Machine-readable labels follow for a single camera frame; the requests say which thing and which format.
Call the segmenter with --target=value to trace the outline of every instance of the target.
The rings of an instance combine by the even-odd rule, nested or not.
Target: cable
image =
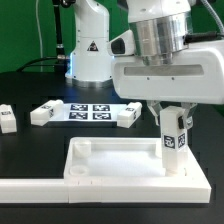
[[[25,69],[25,68],[29,68],[29,67],[39,67],[39,66],[43,66],[43,67],[52,67],[52,68],[54,68],[55,65],[43,65],[43,64],[40,64],[40,65],[27,65],[27,66],[24,67],[23,69]]]
[[[65,55],[65,49],[62,41],[61,32],[61,15],[60,15],[60,1],[52,0],[54,6],[54,19],[55,19],[55,31],[56,31],[56,53],[57,55]]]
[[[40,20],[39,20],[39,0],[36,0],[36,21],[37,21],[37,29],[38,29],[38,36],[39,36],[39,42],[40,42],[40,57],[43,58],[43,39],[42,39]]]
[[[224,34],[224,26],[222,24],[221,19],[219,18],[218,14],[215,12],[215,10],[212,8],[212,6],[209,4],[207,0],[201,0],[205,8],[209,11],[211,16],[214,18],[217,26],[219,27],[219,31],[221,34]]]
[[[18,68],[16,70],[16,72],[22,72],[24,68],[29,67],[30,65],[32,65],[34,63],[37,63],[37,62],[48,61],[48,60],[56,60],[56,59],[57,59],[57,57],[45,57],[45,58],[35,59],[35,60],[32,60],[32,61],[26,63],[22,67]]]
[[[213,40],[217,40],[220,37],[223,38],[224,34],[218,33],[217,31],[210,31],[206,33],[186,34],[183,37],[183,40],[184,40],[184,44],[189,44],[189,43],[197,43],[202,41],[213,41]]]

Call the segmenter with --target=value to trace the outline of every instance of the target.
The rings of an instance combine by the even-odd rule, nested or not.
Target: small white cube
[[[62,100],[50,100],[30,113],[31,124],[43,126],[52,117],[63,112]]]

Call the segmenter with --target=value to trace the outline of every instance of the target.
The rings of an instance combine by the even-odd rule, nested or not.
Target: white rectangular piece
[[[156,157],[159,141],[72,138],[64,170],[69,202],[208,203],[211,187],[191,151],[187,176],[165,176]],[[77,145],[79,150],[90,146],[88,155],[77,156]]]
[[[142,104],[129,103],[117,116],[117,126],[129,128],[141,115]]]
[[[43,126],[50,118],[63,113],[63,101],[50,100],[30,113],[31,124]]]
[[[163,167],[170,175],[184,172],[188,160],[187,129],[179,128],[179,118],[184,115],[184,111],[174,106],[160,111]]]
[[[0,106],[0,125],[2,133],[16,132],[16,118],[10,105],[2,104]]]
[[[1,179],[0,203],[68,203],[63,179]]]

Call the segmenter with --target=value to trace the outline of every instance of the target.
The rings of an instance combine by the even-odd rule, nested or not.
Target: white block
[[[30,113],[31,124],[43,126],[52,117],[63,112],[62,100],[50,100]]]
[[[2,133],[16,132],[16,118],[10,105],[2,104],[0,106],[0,125]]]
[[[141,115],[142,104],[129,103],[127,108],[122,110],[117,116],[117,126],[129,128]]]
[[[160,112],[162,136],[162,160],[167,175],[185,175],[188,161],[187,130],[180,129],[178,118],[184,109],[169,106]]]

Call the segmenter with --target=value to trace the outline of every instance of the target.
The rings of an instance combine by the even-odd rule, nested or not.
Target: white platform
[[[91,153],[76,156],[74,145],[80,140],[90,142]],[[208,203],[211,187],[191,151],[187,176],[166,177],[156,156],[159,142],[72,138],[64,179],[1,179],[0,203]]]
[[[89,157],[75,156],[74,144],[80,140],[91,142]],[[187,176],[166,177],[162,160],[156,156],[156,151],[160,154],[159,142],[139,138],[71,139],[64,171],[69,202],[208,203],[211,187],[191,151]],[[77,166],[79,172],[71,175]]]

